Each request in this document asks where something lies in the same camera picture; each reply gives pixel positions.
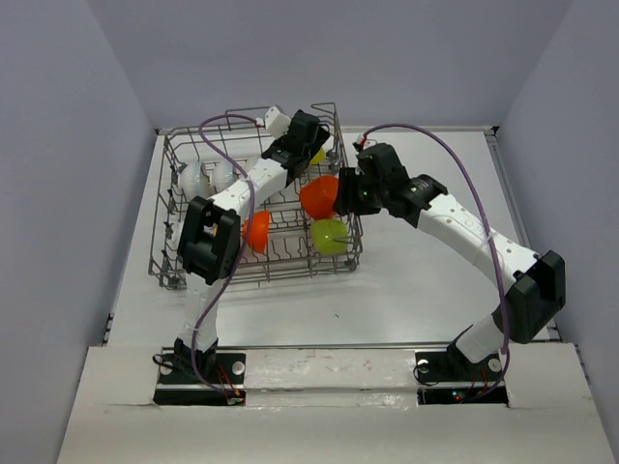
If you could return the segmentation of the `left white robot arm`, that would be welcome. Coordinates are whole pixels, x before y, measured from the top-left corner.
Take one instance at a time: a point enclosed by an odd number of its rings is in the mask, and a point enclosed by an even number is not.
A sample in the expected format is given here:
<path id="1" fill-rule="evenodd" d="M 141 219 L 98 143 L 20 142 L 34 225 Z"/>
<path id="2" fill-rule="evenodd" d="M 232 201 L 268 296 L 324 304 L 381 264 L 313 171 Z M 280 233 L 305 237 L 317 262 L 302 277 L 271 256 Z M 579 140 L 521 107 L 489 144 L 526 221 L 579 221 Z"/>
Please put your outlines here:
<path id="1" fill-rule="evenodd" d="M 218 121 L 218 116 L 198 127 L 204 143 L 238 170 L 239 179 L 209 198 L 193 198 L 178 239 L 187 302 L 183 328 L 173 350 L 183 373 L 195 382 L 205 382 L 214 370 L 219 299 L 247 247 L 249 236 L 242 233 L 243 226 L 254 226 L 257 207 L 299 178 L 330 137 L 320 119 L 303 110 L 288 117 L 274 106 L 262 121 L 243 114 L 230 117 L 264 129 L 274 141 L 247 169 L 207 138 L 204 129 Z"/>

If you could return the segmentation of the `green plastic bowl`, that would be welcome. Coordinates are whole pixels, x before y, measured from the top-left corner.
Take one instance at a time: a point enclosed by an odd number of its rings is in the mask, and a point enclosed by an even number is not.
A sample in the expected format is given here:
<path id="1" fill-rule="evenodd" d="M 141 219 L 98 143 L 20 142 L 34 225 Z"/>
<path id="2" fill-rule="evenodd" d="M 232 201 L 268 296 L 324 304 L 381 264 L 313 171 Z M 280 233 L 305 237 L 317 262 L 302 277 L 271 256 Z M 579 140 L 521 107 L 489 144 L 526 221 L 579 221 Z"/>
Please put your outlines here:
<path id="1" fill-rule="evenodd" d="M 326 158 L 326 152 L 323 148 L 320 148 L 318 150 L 318 152 L 313 156 L 313 158 L 310 160 L 309 164 L 310 165 L 318 165 L 320 162 L 322 162 L 324 159 Z"/>

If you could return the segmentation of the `white round bowl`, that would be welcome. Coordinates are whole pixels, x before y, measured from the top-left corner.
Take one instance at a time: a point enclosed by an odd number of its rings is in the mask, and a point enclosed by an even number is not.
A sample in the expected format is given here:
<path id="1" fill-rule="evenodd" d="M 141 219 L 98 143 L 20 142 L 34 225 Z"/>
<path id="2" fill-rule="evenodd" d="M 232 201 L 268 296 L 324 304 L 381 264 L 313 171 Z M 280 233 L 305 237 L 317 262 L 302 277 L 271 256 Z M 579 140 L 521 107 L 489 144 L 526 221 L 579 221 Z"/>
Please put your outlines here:
<path id="1" fill-rule="evenodd" d="M 196 196 L 208 198 L 213 194 L 210 179 L 199 161 L 186 165 L 179 174 L 178 184 L 188 202 Z"/>
<path id="2" fill-rule="evenodd" d="M 226 160 L 216 164 L 212 171 L 211 184 L 216 193 L 233 185 L 239 178 L 236 168 Z"/>

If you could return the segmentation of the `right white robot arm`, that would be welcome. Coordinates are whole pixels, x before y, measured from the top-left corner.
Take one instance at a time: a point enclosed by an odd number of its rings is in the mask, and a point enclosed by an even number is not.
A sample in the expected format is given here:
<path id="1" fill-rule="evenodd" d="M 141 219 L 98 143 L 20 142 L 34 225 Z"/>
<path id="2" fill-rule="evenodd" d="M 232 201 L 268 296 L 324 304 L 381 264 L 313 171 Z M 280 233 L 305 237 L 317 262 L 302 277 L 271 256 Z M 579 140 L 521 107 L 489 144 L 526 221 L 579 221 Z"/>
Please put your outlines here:
<path id="1" fill-rule="evenodd" d="M 389 144 L 365 149 L 357 161 L 339 171 L 338 214 L 385 210 L 450 247 L 499 292 L 498 307 L 448 346 L 445 366 L 453 377 L 470 377 L 506 344 L 529 343 L 564 307 L 565 261 L 557 252 L 540 254 L 485 228 L 434 178 L 409 176 Z"/>

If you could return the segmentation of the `grey wire dish rack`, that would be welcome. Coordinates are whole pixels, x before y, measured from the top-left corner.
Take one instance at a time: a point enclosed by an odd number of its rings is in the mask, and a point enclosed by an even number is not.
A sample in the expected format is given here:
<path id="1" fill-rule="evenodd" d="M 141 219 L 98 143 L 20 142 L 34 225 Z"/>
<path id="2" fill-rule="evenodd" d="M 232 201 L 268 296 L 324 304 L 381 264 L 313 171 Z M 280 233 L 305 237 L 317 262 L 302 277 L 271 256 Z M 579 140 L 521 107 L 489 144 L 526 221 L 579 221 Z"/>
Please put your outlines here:
<path id="1" fill-rule="evenodd" d="M 293 277 L 313 277 L 320 274 L 353 272 L 357 269 L 363 251 L 361 221 L 354 215 L 342 218 L 346 235 L 342 244 L 346 249 L 336 255 L 324 255 L 314 246 L 310 233 L 313 222 L 301 204 L 299 194 L 303 187 L 324 175 L 337 175 L 348 164 L 344 140 L 339 124 L 337 107 L 332 102 L 314 103 L 308 112 L 326 126 L 330 137 L 324 145 L 325 159 L 308 167 L 293 184 L 272 195 L 260 210 L 270 215 L 268 242 L 263 253 L 247 249 L 233 279 L 236 284 L 261 284 Z M 180 227 L 189 206 L 189 199 L 181 188 L 182 179 L 200 167 L 211 182 L 213 191 L 221 187 L 215 178 L 215 169 L 221 157 L 205 144 L 210 139 L 221 150 L 245 164 L 266 150 L 271 136 L 249 122 L 235 120 L 232 112 L 218 123 L 204 130 L 179 127 L 162 135 L 162 157 L 157 163 L 158 187 L 154 207 L 148 274 L 166 290 L 186 287 L 185 271 L 175 246 L 173 233 Z"/>

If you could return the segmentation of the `orange round plastic bowl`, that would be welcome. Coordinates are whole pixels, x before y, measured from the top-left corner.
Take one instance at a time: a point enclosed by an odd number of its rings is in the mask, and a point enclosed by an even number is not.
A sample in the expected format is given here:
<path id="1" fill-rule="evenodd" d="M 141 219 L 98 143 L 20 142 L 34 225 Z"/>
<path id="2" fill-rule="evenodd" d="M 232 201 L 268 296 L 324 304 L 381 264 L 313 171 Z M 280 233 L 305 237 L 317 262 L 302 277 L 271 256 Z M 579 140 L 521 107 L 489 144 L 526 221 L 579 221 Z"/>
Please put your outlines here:
<path id="1" fill-rule="evenodd" d="M 251 230 L 249 222 L 243 224 L 242 236 L 247 240 L 248 246 L 258 254 L 264 254 L 268 245 L 268 235 L 270 227 L 270 213 L 259 211 L 252 216 Z"/>

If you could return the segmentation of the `orange square plastic bowl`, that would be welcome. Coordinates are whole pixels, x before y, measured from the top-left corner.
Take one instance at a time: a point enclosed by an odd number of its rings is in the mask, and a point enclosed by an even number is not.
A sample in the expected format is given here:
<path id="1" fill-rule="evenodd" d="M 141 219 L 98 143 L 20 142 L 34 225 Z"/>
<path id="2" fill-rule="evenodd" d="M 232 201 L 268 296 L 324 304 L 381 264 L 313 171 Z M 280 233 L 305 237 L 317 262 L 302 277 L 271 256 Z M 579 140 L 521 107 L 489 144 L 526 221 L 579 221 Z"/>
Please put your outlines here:
<path id="1" fill-rule="evenodd" d="M 301 205 L 313 219 L 328 219 L 335 215 L 334 203 L 338 195 L 339 179 L 320 176 L 305 185 L 300 192 Z"/>

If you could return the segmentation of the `white square bowl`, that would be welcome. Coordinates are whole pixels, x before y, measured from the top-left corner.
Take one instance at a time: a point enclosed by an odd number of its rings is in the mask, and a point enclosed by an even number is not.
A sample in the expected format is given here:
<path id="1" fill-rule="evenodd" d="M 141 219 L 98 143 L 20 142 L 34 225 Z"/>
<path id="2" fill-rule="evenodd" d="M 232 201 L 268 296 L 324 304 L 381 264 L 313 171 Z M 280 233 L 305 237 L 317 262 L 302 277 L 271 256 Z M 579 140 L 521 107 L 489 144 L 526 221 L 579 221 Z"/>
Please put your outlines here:
<path id="1" fill-rule="evenodd" d="M 311 225 L 310 233 L 320 254 L 332 256 L 347 252 L 348 229 L 343 221 L 336 218 L 317 220 Z"/>

